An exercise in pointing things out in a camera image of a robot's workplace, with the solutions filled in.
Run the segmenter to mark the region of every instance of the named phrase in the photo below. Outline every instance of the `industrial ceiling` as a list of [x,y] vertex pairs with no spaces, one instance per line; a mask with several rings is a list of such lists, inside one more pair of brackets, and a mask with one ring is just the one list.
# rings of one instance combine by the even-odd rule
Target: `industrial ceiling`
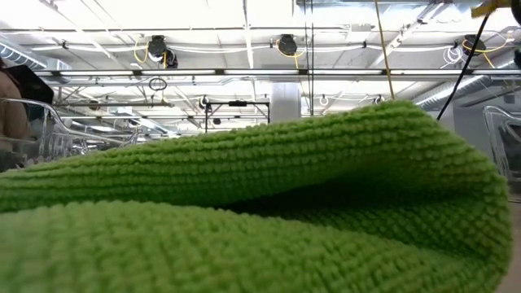
[[[322,0],[314,1],[313,8],[309,0],[1,0],[0,3],[0,44],[21,48],[27,56],[45,63],[46,67],[39,70],[161,69],[161,64],[151,59],[138,61],[146,56],[144,48],[154,35],[165,37],[165,43],[177,56],[179,70],[385,68],[373,1]],[[461,68],[466,58],[461,50],[464,37],[476,34],[481,23],[481,19],[471,18],[470,8],[479,4],[458,0],[379,2],[389,67]],[[300,57],[288,58],[278,51],[278,39],[283,34],[293,35],[298,46],[296,55]],[[518,24],[510,10],[497,10],[481,37],[490,52],[475,56],[470,68],[510,68],[512,51],[519,38]],[[58,67],[50,67],[48,59],[59,60]],[[7,59],[7,62],[14,65],[20,60]],[[452,75],[447,81],[456,78],[457,75]],[[274,83],[281,81],[273,77],[186,75],[165,77],[170,86],[155,92],[148,86],[149,79],[70,77],[68,83],[50,85],[56,91],[55,103],[65,116],[114,113],[113,107],[97,111],[74,107],[93,100],[132,103],[127,108],[132,115],[196,116],[202,113],[198,104],[202,97],[214,102],[237,99],[268,102]],[[392,85],[396,98],[422,102],[431,101],[429,90],[441,89],[440,86],[450,84],[447,81],[396,79]],[[302,116],[349,111],[372,103],[375,97],[391,98],[384,79],[323,77],[310,85],[311,81],[303,77],[292,82],[299,85]],[[492,83],[486,86],[490,88],[488,91],[495,90]],[[311,93],[314,103],[309,102]],[[150,105],[153,94],[154,107]],[[261,117],[259,110],[257,107],[221,109],[222,115]],[[201,122],[171,119],[158,124],[171,133],[199,133]],[[255,119],[230,119],[211,127],[233,129],[258,123],[265,121],[255,116]]]

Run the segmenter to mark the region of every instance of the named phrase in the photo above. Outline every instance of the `white ceiling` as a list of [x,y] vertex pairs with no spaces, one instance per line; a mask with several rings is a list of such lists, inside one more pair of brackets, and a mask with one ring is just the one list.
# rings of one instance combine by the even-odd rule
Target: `white ceiling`
[[[390,42],[398,36],[404,25],[414,23],[417,16],[426,7],[426,2],[398,1],[390,5],[391,2],[386,1],[380,7],[386,42]],[[470,17],[469,1],[455,2],[456,5],[447,6],[447,9],[437,15],[435,19],[430,20],[428,24],[419,26],[402,42],[400,48],[422,49],[447,46],[453,44],[455,40],[461,41],[465,34],[475,34],[482,20],[473,20]],[[0,0],[0,4],[2,8],[0,10],[0,40],[5,37],[28,50],[59,45],[61,41],[66,41],[70,46],[94,48],[92,44],[97,42],[105,49],[121,47],[131,49],[136,41],[144,44],[146,39],[154,34],[165,35],[166,42],[171,46],[189,46],[201,50],[247,47],[247,30],[243,29],[246,24],[243,0],[55,0],[59,11],[72,20],[77,28],[83,29],[87,33],[76,32],[73,24],[45,7],[39,0]],[[268,46],[271,42],[275,42],[281,34],[293,33],[300,48],[304,48],[306,31],[302,28],[304,24],[307,24],[307,33],[311,36],[311,23],[316,28],[314,30],[316,48],[360,45],[364,40],[368,45],[380,46],[378,21],[371,2],[316,5],[313,15],[310,11],[304,15],[302,8],[294,6],[292,0],[247,0],[247,20],[252,28],[249,33],[254,47]],[[370,24],[373,28],[367,33],[355,33],[342,29],[354,24]],[[509,51],[513,49],[515,42],[519,39],[519,32],[507,33],[506,31],[515,30],[517,26],[509,9],[500,9],[492,14],[482,36],[487,47],[504,45],[507,37],[515,40],[509,42],[503,49],[491,53],[489,55],[491,59],[498,55],[509,54]],[[389,66],[391,68],[440,68],[446,64],[443,57],[445,51],[394,51],[388,56]],[[179,68],[295,67],[293,58],[284,57],[276,49],[269,47],[253,51],[253,64],[248,62],[246,51],[229,54],[201,54],[180,50],[175,50],[175,52],[179,60]],[[39,50],[33,53],[61,59],[77,70],[135,68],[131,64],[136,63],[133,51],[113,53],[116,59],[109,59],[103,52],[73,49]],[[138,54],[144,56],[144,51],[140,50]],[[368,68],[380,54],[381,50],[370,48],[329,53],[317,52],[314,54],[314,67]],[[300,68],[307,67],[305,55],[298,58],[298,63]],[[485,59],[481,55],[473,59],[471,66],[477,67],[483,66],[483,64],[485,64]],[[157,68],[158,64],[149,60],[143,67]],[[380,62],[376,67],[384,68],[384,63]],[[414,98],[434,85],[436,85],[435,82],[428,81],[393,82],[398,98],[406,99]],[[271,93],[271,82],[269,81],[256,81],[255,87],[257,97]],[[303,95],[309,94],[307,82],[302,87]],[[179,86],[179,90],[187,97],[193,98],[194,102],[205,94],[208,97],[221,99],[247,98],[252,95],[252,83],[236,81],[227,85]],[[69,101],[104,97],[107,93],[110,93],[109,101],[112,102],[139,102],[143,99],[142,94],[136,88],[90,87],[82,90],[81,94],[74,95]],[[386,81],[315,81],[314,93],[332,97],[344,93],[345,100],[339,100],[329,110],[338,112],[358,107],[359,100],[366,95],[381,94],[388,97],[389,89]],[[166,99],[175,101],[179,99],[178,94],[170,89],[164,92],[164,96]],[[315,103],[315,107],[316,111],[321,111],[320,103]],[[155,107],[153,111],[171,113],[181,110],[191,111],[184,102],[176,102],[175,109],[165,110]],[[141,110],[142,113],[149,111],[150,109]]]

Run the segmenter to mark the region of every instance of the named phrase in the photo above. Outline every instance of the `green towel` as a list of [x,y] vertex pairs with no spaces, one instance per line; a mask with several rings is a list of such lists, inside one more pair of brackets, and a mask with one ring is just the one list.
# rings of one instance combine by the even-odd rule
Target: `green towel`
[[411,103],[0,176],[0,292],[491,292],[505,181]]

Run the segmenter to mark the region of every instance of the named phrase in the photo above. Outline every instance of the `black cable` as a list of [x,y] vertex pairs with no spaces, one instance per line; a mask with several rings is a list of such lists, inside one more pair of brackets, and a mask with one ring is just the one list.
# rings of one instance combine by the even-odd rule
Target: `black cable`
[[311,110],[310,115],[313,117],[314,113],[314,100],[315,100],[315,22],[313,19],[313,0],[311,0]]
[[478,34],[475,35],[474,44],[472,44],[472,50],[469,54],[469,57],[465,61],[465,65],[463,65],[462,73],[459,74],[458,80],[456,81],[456,84],[454,85],[453,92],[450,94],[449,98],[447,99],[447,102],[445,102],[445,105],[441,108],[440,114],[438,114],[437,120],[441,119],[441,116],[447,109],[447,107],[450,104],[450,101],[453,100],[454,95],[458,91],[458,86],[462,82],[463,77],[465,76],[466,69],[469,67],[469,64],[471,63],[471,59],[474,56],[475,49],[478,47],[479,38],[481,37],[481,33],[483,32],[483,29],[485,28],[485,25],[487,23],[488,17],[490,16],[490,12],[487,13],[487,15],[483,18],[483,22],[481,23],[481,26],[479,27]]
[[308,8],[306,7],[306,2],[308,0],[304,0],[304,42],[306,43],[306,68],[308,69],[308,90],[309,90],[309,104],[312,105],[309,108],[309,114],[313,113],[313,96],[311,95],[311,76],[309,75],[309,51],[308,51],[308,21],[306,16],[306,11]]

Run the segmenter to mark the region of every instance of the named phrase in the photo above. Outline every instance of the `textured fabric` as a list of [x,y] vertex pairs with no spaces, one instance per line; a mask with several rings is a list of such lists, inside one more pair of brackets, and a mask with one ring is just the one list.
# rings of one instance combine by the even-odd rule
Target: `textured fabric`
[[0,292],[490,292],[488,159],[410,103],[0,176]]

